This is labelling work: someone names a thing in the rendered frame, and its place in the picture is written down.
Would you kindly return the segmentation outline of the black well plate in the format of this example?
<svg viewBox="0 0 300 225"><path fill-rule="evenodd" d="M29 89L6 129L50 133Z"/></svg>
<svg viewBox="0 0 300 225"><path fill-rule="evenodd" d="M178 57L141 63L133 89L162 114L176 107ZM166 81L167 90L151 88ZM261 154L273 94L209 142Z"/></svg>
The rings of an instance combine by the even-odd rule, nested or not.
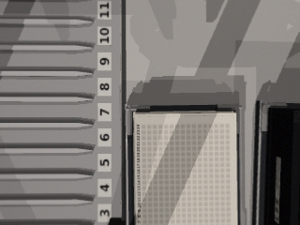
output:
<svg viewBox="0 0 300 225"><path fill-rule="evenodd" d="M300 109L268 108L264 224L300 225Z"/></svg>

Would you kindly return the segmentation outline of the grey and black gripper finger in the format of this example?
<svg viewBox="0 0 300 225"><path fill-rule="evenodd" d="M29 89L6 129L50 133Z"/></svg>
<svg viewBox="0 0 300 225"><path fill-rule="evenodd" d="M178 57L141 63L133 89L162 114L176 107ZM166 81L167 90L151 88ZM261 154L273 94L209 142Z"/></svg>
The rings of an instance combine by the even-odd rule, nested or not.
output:
<svg viewBox="0 0 300 225"><path fill-rule="evenodd" d="M126 225L126 221L121 217L111 217L108 225Z"/></svg>

